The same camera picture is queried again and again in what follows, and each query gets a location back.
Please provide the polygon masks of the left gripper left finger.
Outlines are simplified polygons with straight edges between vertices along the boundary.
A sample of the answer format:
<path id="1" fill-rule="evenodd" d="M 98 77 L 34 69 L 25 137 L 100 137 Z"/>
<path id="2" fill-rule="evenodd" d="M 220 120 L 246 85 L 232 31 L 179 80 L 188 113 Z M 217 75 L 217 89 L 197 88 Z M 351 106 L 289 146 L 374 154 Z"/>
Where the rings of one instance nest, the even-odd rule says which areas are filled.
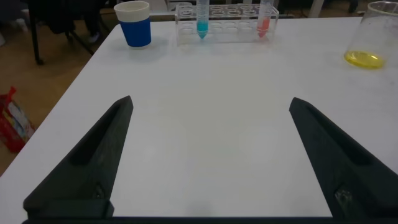
<path id="1" fill-rule="evenodd" d="M 133 103 L 115 101 L 24 200 L 30 218 L 108 218 Z"/>

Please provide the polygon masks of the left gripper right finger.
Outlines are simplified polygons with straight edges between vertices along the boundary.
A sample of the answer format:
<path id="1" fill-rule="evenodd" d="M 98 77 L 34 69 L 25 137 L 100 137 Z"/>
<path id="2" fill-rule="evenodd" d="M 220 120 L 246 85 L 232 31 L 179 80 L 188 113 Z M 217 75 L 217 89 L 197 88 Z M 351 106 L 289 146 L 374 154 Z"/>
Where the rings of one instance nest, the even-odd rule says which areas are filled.
<path id="1" fill-rule="evenodd" d="M 309 102 L 289 111 L 333 218 L 397 219 L 397 174 Z"/>

